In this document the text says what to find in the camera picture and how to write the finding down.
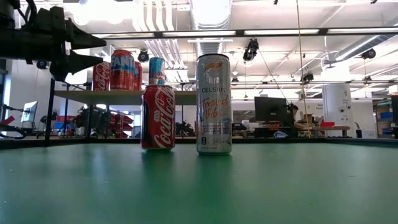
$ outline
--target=green table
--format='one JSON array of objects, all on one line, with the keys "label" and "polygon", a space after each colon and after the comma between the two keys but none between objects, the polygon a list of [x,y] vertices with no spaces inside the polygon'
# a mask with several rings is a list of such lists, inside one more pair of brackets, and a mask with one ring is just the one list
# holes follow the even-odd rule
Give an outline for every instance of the green table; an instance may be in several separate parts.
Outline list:
[{"label": "green table", "polygon": [[0,223],[398,223],[398,150],[137,144],[0,151]]}]

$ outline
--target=soda can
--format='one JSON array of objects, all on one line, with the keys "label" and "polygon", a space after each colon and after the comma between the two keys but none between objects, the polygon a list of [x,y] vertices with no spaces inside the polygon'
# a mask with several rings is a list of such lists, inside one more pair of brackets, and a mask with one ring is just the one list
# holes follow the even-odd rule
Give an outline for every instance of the soda can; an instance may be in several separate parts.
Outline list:
[{"label": "soda can", "polygon": [[93,68],[93,82],[91,90],[108,91],[111,77],[111,65],[109,62],[99,63]]},{"label": "soda can", "polygon": [[165,82],[164,59],[156,57],[149,59],[149,84],[163,85]]},{"label": "soda can", "polygon": [[229,59],[221,54],[198,57],[197,151],[228,155],[232,151],[231,80]]},{"label": "soda can", "polygon": [[175,146],[175,95],[167,85],[148,85],[142,93],[141,148],[171,150]]},{"label": "soda can", "polygon": [[115,50],[111,57],[110,90],[132,90],[134,58],[130,51]]},{"label": "soda can", "polygon": [[142,66],[139,62],[134,62],[134,76],[132,78],[132,90],[141,90],[142,86]]}]

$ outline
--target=monitor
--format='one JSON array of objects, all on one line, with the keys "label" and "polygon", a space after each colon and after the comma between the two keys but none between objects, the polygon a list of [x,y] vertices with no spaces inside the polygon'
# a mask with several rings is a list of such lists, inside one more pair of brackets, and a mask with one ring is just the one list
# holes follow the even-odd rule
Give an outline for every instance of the monitor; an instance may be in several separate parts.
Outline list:
[{"label": "monitor", "polygon": [[254,97],[256,120],[287,121],[287,102],[285,98]]},{"label": "monitor", "polygon": [[25,103],[21,122],[34,122],[37,109],[37,101]]}]

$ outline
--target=red can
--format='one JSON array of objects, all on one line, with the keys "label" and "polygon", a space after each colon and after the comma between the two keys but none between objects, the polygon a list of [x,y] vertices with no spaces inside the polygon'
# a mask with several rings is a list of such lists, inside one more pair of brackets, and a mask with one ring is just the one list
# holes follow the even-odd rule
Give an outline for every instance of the red can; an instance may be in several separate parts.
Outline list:
[{"label": "red can", "polygon": [[141,148],[174,148],[175,95],[171,86],[146,86],[142,93],[141,118]]},{"label": "red can", "polygon": [[139,62],[134,62],[134,77],[132,78],[132,90],[141,90],[142,86],[142,66]]},{"label": "red can", "polygon": [[111,57],[110,90],[132,90],[134,58],[130,51],[115,50]]},{"label": "red can", "polygon": [[93,83],[91,89],[93,91],[108,91],[111,76],[109,62],[99,63],[93,68]]}]

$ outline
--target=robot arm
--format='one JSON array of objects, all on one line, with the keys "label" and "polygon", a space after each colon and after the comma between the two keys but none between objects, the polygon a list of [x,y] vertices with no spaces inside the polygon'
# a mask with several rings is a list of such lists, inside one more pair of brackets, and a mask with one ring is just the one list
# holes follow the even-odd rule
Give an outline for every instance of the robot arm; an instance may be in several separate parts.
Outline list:
[{"label": "robot arm", "polygon": [[23,59],[28,64],[33,64],[33,60],[51,62],[50,72],[56,81],[65,81],[68,73],[103,61],[73,50],[102,47],[105,40],[80,30],[71,19],[66,21],[61,7],[40,9],[36,14],[33,0],[28,3],[29,20],[21,29],[15,29],[13,9],[19,9],[19,0],[0,0],[0,58]]}]

